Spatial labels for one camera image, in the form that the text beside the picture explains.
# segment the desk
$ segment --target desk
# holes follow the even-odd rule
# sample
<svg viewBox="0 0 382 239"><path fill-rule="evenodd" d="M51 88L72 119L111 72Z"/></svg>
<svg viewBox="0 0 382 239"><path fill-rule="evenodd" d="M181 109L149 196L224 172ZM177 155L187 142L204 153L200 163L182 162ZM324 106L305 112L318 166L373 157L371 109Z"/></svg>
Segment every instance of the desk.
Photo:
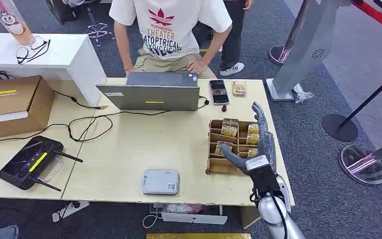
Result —
<svg viewBox="0 0 382 239"><path fill-rule="evenodd" d="M133 203L197 203L244 206L244 214L257 216L249 201L252 181L245 175L205 173L208 158L208 123L211 119L236 118L254 121L251 109L257 101L264 109L269 129L275 136L277 169L289 188L294 205L276 130L267 102L263 82L247 81L245 98L232 96L232 80L225 80L231 104L223 113L220 106L210 105L197 112L168 112L158 116L112 116L113 128L104 136L85 142L63 195L63 200L86 200ZM107 84L125 84L124 78L109 78ZM209 98L208 80L198 80L200 94ZM119 110L106 98L101 105L109 105L96 114L115 113ZM105 130L108 122L97 121L87 137ZM140 183L143 172L149 168L177 169L180 190L175 196L144 195Z"/></svg>
<svg viewBox="0 0 382 239"><path fill-rule="evenodd" d="M106 74L86 34L34 34L50 39L46 54L25 64L17 64L15 52L20 47L9 33L0 33L0 70L13 76L42 75L45 80L74 81L88 104L99 101L97 84L104 84Z"/></svg>
<svg viewBox="0 0 382 239"><path fill-rule="evenodd" d="M61 92L66 92L69 94L70 89L75 88L74 82L60 82L61 85L59 88L63 88ZM92 116L94 110L85 109L70 99L55 95L55 101L53 103L53 108L49 118L49 124L52 123L68 123L69 121L80 118ZM87 127L90 123L90 120L80 121L73 127L74 136L80 136L81 129ZM77 156L81 143L74 142L68 136L67 128L63 126L53 126L47 131L42 133L42 136L57 140L64 145L64 152L70 155ZM16 155L18 151L29 141L29 139L24 140L11 140L0 142L0 170L5 166L8 161ZM47 188L43 185L34 185L31 189L23 191L13 185L0 179L0 198L25 198L25 199L61 199L63 190L68 182L69 176L74 166L74 161L67 158L62 158L64 165L62 165L61 170L55 175L51 180L50 184L53 186L62 189L62 192L57 192L50 188ZM57 167L57 164L51 164L46 170L42 173L42 177L46 178L51 172L53 172Z"/></svg>

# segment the white cable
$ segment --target white cable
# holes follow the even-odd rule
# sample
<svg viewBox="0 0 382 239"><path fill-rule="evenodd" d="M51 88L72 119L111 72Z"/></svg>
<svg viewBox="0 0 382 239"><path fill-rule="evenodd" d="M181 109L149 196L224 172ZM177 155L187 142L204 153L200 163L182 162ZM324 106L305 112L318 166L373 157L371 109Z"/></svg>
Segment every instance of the white cable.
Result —
<svg viewBox="0 0 382 239"><path fill-rule="evenodd" d="M159 210L158 210L158 208L156 207L156 215L149 214L149 215L147 215L147 216L145 216L145 217L143 218L143 227L144 227L145 229L149 229L149 228L151 228L151 227L156 223L157 219L163 219L162 217L158 217L158 215L159 215ZM153 222L150 226L147 227L146 225L144 225L144 221L146 220L146 218L149 218L149 217L154 217L154 222Z"/></svg>

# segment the hand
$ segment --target hand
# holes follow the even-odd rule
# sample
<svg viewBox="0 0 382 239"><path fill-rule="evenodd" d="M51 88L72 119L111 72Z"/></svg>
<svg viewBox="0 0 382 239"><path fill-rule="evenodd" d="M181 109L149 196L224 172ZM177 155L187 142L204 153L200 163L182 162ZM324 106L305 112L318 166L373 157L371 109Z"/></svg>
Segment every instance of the hand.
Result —
<svg viewBox="0 0 382 239"><path fill-rule="evenodd" d="M129 74L130 72L143 72L143 70L141 70L141 69L137 69L137 68L135 68L135 67L131 67L131 68L125 70L126 76L128 76L128 74Z"/></svg>
<svg viewBox="0 0 382 239"><path fill-rule="evenodd" d="M207 63L202 59L188 62L188 71L192 73L201 73L207 68Z"/></svg>
<svg viewBox="0 0 382 239"><path fill-rule="evenodd" d="M254 0L246 0L244 10L249 10L253 6Z"/></svg>

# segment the person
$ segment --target person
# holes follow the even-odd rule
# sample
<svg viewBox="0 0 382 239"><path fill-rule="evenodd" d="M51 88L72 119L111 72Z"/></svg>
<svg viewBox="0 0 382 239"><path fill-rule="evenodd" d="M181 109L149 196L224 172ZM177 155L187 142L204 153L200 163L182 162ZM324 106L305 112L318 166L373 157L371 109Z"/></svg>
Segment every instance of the person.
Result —
<svg viewBox="0 0 382 239"><path fill-rule="evenodd" d="M208 64L232 25L222 0L113 0L109 15L115 20L116 42L127 76L132 71L189 71L199 78L216 78ZM126 27L136 17L144 43L133 65ZM203 57L191 31L198 20L216 32Z"/></svg>
<svg viewBox="0 0 382 239"><path fill-rule="evenodd" d="M245 11L249 10L254 0L223 0L232 19L232 30L222 46L220 75L229 76L241 72L244 64L239 61L241 55L241 33Z"/></svg>

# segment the red logo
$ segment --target red logo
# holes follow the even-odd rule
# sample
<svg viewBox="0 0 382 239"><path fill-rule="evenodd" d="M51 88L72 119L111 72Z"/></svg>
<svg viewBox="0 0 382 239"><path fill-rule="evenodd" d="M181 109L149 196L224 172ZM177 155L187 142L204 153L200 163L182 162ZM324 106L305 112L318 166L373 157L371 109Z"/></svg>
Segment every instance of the red logo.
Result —
<svg viewBox="0 0 382 239"><path fill-rule="evenodd" d="M167 16L165 17L165 13L162 11L162 9L159 9L157 14L149 10L149 13L151 14L150 19L155 21L156 23L160 23L163 26L169 26L172 25L172 23L169 23L174 19L175 16Z"/></svg>

